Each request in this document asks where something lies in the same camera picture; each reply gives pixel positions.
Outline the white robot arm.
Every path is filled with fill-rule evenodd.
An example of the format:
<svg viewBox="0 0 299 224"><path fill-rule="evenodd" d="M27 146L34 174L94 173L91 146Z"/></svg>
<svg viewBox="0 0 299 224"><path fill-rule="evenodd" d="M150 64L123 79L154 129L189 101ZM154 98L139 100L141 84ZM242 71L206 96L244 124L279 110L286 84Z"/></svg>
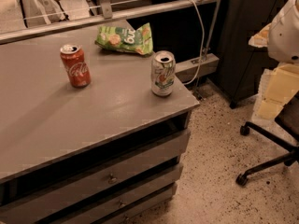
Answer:
<svg viewBox="0 0 299 224"><path fill-rule="evenodd" d="M299 0L288 0L272 20L268 55L282 63L299 63Z"/></svg>

